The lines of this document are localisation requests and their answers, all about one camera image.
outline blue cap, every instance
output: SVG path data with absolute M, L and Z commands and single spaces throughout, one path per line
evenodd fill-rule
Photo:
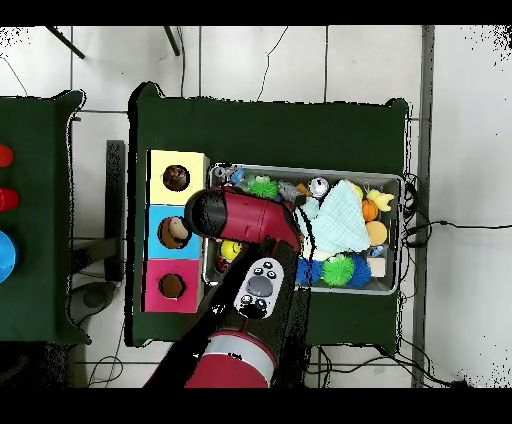
M 14 241 L 3 231 L 0 231 L 0 283 L 3 283 L 11 275 L 16 265 L 16 259 Z

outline blue spiky ball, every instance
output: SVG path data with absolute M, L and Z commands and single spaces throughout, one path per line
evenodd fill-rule
M 319 281 L 324 272 L 322 261 L 308 261 L 299 258 L 297 261 L 297 275 L 295 281 L 308 284 Z
M 364 287 L 370 282 L 372 277 L 372 270 L 366 258 L 362 255 L 352 255 L 354 262 L 354 274 L 352 278 L 347 281 L 347 286 L 350 287 Z

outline robot control buttons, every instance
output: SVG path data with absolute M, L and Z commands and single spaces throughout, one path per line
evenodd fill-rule
M 265 319 L 272 315 L 281 290 L 284 270 L 274 258 L 255 261 L 235 298 L 235 309 L 249 319 Z
M 252 302 L 252 296 L 249 296 L 248 294 L 242 296 L 240 299 L 240 302 L 242 302 L 243 305 L 248 305 Z
M 272 294 L 272 283 L 264 275 L 249 278 L 247 291 L 254 296 L 269 297 Z
M 258 309 L 267 309 L 267 302 L 265 302 L 263 299 L 256 299 L 254 304 Z

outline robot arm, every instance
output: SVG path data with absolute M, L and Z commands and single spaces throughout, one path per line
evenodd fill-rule
M 145 387 L 270 387 L 285 343 L 298 228 L 288 208 L 231 188 L 194 194 L 192 231 L 247 243 Z

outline yellow box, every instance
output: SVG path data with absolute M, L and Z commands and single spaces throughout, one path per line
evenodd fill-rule
M 149 158 L 150 204 L 184 206 L 190 196 L 205 188 L 210 161 L 203 153 L 151 150 Z M 179 165 L 188 173 L 188 185 L 182 191 L 172 191 L 164 185 L 164 172 L 171 165 Z

